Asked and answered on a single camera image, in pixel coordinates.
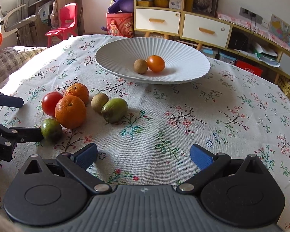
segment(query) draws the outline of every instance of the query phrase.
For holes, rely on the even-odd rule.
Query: orange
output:
[[[65,92],[65,96],[67,95],[79,97],[84,102],[84,104],[89,102],[89,90],[81,83],[75,83],[69,86]]]
[[[56,105],[55,117],[63,127],[67,129],[77,128],[86,119],[86,106],[77,96],[64,96]]]
[[[147,59],[149,69],[153,72],[161,72],[165,68],[165,62],[163,58],[158,55],[152,55]]]

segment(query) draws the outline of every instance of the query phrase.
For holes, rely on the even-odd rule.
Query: plate rim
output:
[[[108,45],[108,44],[110,44],[110,43],[113,43],[113,42],[123,41],[123,40],[127,40],[127,39],[131,39],[131,38],[122,38],[122,39],[118,39],[118,40],[116,40],[116,41],[109,42],[109,43],[107,43],[106,45]],[[164,41],[173,41],[173,40],[169,40],[169,39],[161,39],[161,40],[164,40]],[[109,69],[106,69],[106,68],[103,67],[102,65],[100,65],[100,63],[97,61],[96,56],[97,56],[98,52],[100,51],[100,49],[102,49],[104,46],[100,47],[100,48],[96,51],[96,53],[95,53],[94,59],[95,59],[96,64],[97,64],[99,67],[101,67],[102,69],[104,69],[105,71],[107,71],[108,73],[112,74],[112,75],[115,75],[115,76],[117,76],[117,77],[119,77],[119,78],[124,78],[124,79],[127,79],[127,80],[133,80],[133,81],[140,82],[140,83],[146,83],[146,84],[185,84],[185,83],[193,82],[193,81],[195,81],[195,80],[197,80],[197,79],[200,79],[200,78],[204,77],[206,74],[209,73],[209,71],[211,70],[211,67],[212,67],[212,66],[211,66],[211,63],[210,63],[209,60],[208,60],[208,58],[207,58],[207,57],[206,57],[202,52],[200,52],[200,51],[198,51],[197,49],[194,49],[194,48],[193,48],[195,51],[200,52],[200,53],[201,53],[201,54],[206,58],[206,60],[208,61],[208,67],[209,67],[209,69],[208,69],[208,71],[207,71],[204,75],[202,75],[202,76],[200,76],[200,77],[198,77],[198,78],[192,78],[192,79],[181,80],[181,81],[155,81],[155,80],[147,80],[147,79],[135,78],[135,77],[125,76],[125,75],[123,75],[123,74],[120,74],[120,73],[117,73],[117,72],[111,71],[111,70],[109,70]]]

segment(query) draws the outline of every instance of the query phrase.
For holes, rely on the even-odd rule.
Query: purple plastic lid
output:
[[[119,5],[120,5],[120,3],[122,2],[123,0],[117,0],[117,2],[115,2],[112,6],[110,6],[109,8],[108,8],[108,13],[111,13],[111,14],[113,14],[113,13],[117,13],[118,11],[120,11],[120,8],[119,8]]]

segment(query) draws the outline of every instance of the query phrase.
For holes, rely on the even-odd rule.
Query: pink lace cloth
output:
[[[245,19],[231,17],[229,15],[225,15],[225,14],[222,14],[219,12],[217,12],[217,16],[220,20],[227,21],[227,22],[242,26],[246,29],[251,29],[252,32],[254,32],[256,30],[255,33],[265,37],[268,40],[271,40],[272,42],[278,44],[280,47],[282,47],[290,52],[290,46],[288,44],[286,44],[285,42],[283,42],[277,36],[271,34],[270,32],[263,30],[258,25],[257,25],[257,27],[256,27],[257,29],[256,29],[254,26],[254,22],[252,22],[252,25],[250,26],[250,24],[251,24],[250,21],[247,21]]]

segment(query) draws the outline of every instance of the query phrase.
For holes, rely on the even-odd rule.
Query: yellow pumpkin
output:
[[[169,0],[154,0],[154,4],[156,7],[168,8]]]

